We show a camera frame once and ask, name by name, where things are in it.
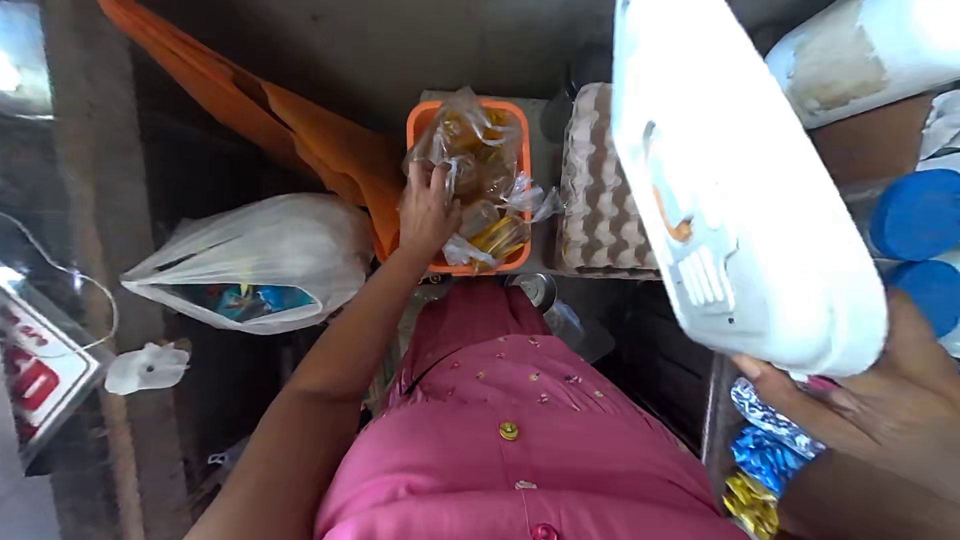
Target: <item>hand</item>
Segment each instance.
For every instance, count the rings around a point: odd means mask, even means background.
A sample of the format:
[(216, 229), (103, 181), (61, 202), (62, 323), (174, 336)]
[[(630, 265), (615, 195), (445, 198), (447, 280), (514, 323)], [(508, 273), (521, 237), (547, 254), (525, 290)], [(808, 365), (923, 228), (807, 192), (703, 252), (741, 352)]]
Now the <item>hand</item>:
[(960, 375), (933, 330), (900, 291), (888, 294), (880, 360), (820, 395), (746, 355), (733, 361), (760, 398), (835, 451), (960, 503)]
[(460, 228), (460, 201), (446, 204), (450, 166), (429, 161), (410, 163), (407, 187), (400, 198), (399, 250), (425, 266)]

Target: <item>person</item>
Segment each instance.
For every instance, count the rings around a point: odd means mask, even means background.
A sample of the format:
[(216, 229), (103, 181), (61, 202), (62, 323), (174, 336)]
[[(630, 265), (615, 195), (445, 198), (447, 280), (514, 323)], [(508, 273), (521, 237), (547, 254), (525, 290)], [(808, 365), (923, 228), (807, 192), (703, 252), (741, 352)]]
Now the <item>person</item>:
[[(516, 287), (463, 280), (428, 304), (385, 412), (356, 433), (400, 314), (458, 227), (446, 172), (413, 163), (397, 250), (276, 396), (187, 539), (744, 538), (693, 454)], [(883, 359), (823, 396), (734, 359), (832, 449), (784, 495), (784, 538), (960, 530), (960, 378), (909, 300), (895, 293), (890, 308)]]

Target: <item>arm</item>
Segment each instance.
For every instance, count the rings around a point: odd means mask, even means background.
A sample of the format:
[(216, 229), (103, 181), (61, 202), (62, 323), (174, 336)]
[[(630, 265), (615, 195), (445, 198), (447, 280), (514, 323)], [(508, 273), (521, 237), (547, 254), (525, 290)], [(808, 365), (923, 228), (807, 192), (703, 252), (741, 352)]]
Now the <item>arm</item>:
[(960, 375), (902, 292), (880, 360), (817, 396), (748, 356), (760, 398), (830, 450), (780, 500), (778, 538), (947, 538), (960, 531)]
[(414, 286), (459, 226), (444, 207), (446, 169), (411, 164), (400, 247), (307, 353), (260, 420), (227, 485), (187, 540), (306, 540), (353, 442), (360, 401)]

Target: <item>gold button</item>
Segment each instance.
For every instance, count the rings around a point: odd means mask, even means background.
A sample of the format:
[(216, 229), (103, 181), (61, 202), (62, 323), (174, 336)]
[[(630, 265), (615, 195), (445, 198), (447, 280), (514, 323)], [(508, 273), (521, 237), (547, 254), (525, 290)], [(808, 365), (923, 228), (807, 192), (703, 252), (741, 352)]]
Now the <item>gold button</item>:
[(507, 439), (508, 441), (516, 441), (516, 437), (520, 435), (520, 429), (513, 422), (504, 422), (500, 424), (500, 436)]

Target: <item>gold foil packet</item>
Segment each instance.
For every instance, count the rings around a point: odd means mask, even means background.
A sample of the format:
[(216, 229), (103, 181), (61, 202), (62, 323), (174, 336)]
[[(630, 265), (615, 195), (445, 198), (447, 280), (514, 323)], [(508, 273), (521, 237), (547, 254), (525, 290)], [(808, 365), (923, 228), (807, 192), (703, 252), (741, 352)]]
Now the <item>gold foil packet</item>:
[(742, 471), (727, 479), (723, 503), (733, 516), (758, 538), (771, 540), (777, 535), (777, 497), (760, 482)]

